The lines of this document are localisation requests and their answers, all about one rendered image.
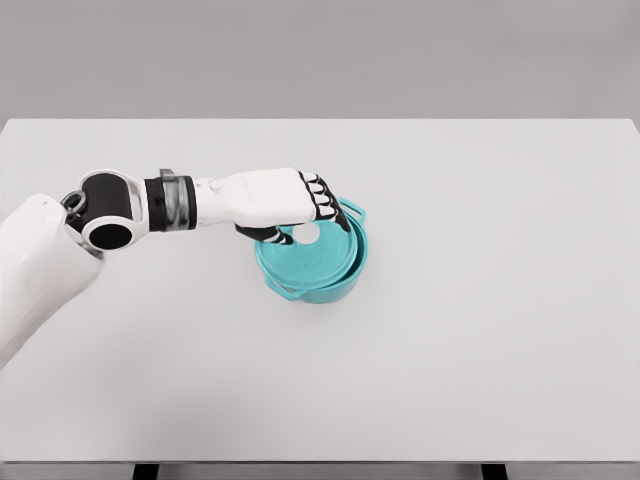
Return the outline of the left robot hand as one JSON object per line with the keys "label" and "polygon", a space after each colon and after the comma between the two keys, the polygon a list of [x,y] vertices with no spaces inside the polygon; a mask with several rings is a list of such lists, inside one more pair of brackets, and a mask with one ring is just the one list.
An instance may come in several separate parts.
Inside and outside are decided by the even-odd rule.
{"label": "left robot hand", "polygon": [[293,237],[282,228],[312,221],[351,231],[336,196],[316,173],[287,167],[234,174],[221,181],[219,194],[236,231],[258,242],[291,245]]}

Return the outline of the teal pot lid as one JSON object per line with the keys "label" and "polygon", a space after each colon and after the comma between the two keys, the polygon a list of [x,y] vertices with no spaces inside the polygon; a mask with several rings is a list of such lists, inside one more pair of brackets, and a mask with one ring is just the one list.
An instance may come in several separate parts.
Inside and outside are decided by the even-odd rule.
{"label": "teal pot lid", "polygon": [[313,221],[319,236],[312,243],[299,243],[294,235],[297,226],[283,227],[294,242],[290,245],[256,243],[255,256],[265,276],[287,290],[305,291],[328,286],[341,279],[353,265],[358,251],[356,228],[359,223],[348,218],[350,231],[332,221]]}

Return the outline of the teal pot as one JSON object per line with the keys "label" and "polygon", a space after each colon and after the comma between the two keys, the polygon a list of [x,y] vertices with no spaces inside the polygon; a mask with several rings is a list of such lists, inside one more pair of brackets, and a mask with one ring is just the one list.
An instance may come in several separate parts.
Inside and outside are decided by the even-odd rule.
{"label": "teal pot", "polygon": [[338,281],[315,290],[305,291],[287,290],[276,284],[274,281],[269,280],[262,271],[264,274],[265,284],[284,299],[310,304],[333,303],[348,295],[356,285],[361,272],[364,269],[369,253],[369,242],[365,230],[366,212],[362,207],[346,198],[340,198],[338,201],[346,215],[346,219],[348,220],[348,218],[353,218],[359,223],[359,227],[356,228],[358,251],[353,265]]}

